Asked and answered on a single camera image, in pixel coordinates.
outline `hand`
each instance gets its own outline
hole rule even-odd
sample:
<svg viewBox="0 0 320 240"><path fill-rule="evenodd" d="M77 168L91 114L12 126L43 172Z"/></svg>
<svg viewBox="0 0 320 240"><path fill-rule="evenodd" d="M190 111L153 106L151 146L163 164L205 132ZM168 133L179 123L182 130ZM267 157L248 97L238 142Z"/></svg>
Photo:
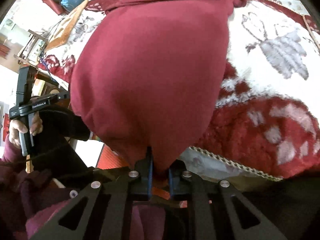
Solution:
<svg viewBox="0 0 320 240"><path fill-rule="evenodd" d="M42 120L39 116L39 112L36 112L33 119L32 125L30 127L30 134L35 136L41 133L43 130ZM28 132L27 127L19 120L12 120L9 127L9 141L18 149L21 149L21 143L19 138L19 132Z"/></svg>

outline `device handle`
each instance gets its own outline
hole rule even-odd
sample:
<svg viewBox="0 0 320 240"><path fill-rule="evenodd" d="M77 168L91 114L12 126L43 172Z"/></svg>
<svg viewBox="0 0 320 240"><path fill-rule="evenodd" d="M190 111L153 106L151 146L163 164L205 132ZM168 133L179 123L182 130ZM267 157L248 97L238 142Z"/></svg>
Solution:
<svg viewBox="0 0 320 240"><path fill-rule="evenodd" d="M19 138L20 138L20 144L21 144L21 150L22 150L22 156L27 156L28 154L31 154L33 151L33 136L30 134L30 126L32 125L32 119L35 114L29 114L24 115L19 118L19 121L21 121L26 127L27 132L21 133L19 132Z"/></svg>

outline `triangular cutout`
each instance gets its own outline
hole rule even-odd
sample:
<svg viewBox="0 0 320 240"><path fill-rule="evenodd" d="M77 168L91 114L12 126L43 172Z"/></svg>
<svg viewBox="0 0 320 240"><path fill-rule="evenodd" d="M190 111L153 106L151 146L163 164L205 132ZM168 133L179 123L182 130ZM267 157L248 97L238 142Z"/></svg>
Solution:
<svg viewBox="0 0 320 240"><path fill-rule="evenodd" d="M259 219L250 212L250 210L237 198L237 196L232 196L231 201L236 209L236 213L243 229L248 229L260 224Z"/></svg>
<svg viewBox="0 0 320 240"><path fill-rule="evenodd" d="M59 225L73 231L76 230L87 203L87 197L81 199L77 205L75 205L63 218L59 220Z"/></svg>

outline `silver screw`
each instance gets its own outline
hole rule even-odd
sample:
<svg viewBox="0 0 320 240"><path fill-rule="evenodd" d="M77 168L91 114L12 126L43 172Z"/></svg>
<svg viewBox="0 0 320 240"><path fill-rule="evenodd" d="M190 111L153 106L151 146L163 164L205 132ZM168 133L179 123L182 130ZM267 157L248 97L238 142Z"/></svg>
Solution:
<svg viewBox="0 0 320 240"><path fill-rule="evenodd" d="M101 183L99 181L94 181L91 183L92 188L100 188Z"/></svg>
<svg viewBox="0 0 320 240"><path fill-rule="evenodd" d="M230 182L227 180L222 180L220 181L220 186L221 187L229 187L230 186Z"/></svg>
<svg viewBox="0 0 320 240"><path fill-rule="evenodd" d="M192 173L191 173L191 171L184 171L182 173L182 176L185 178L190 178L192 176Z"/></svg>
<svg viewBox="0 0 320 240"><path fill-rule="evenodd" d="M131 178L136 178L138 176L139 176L139 172L137 172L137 171L130 171L129 172L129 177L131 177Z"/></svg>
<svg viewBox="0 0 320 240"><path fill-rule="evenodd" d="M73 190L70 191L69 195L70 195L70 198L75 198L78 195L78 192L73 189Z"/></svg>

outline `orange corrugated object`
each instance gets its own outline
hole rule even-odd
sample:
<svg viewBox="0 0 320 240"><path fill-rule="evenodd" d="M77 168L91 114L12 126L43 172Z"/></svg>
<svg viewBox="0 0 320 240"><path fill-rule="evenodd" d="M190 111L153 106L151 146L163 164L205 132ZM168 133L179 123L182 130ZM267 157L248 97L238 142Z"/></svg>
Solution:
<svg viewBox="0 0 320 240"><path fill-rule="evenodd" d="M120 156L117 156L107 145L104 145L97 168L113 169L126 167L129 164Z"/></svg>

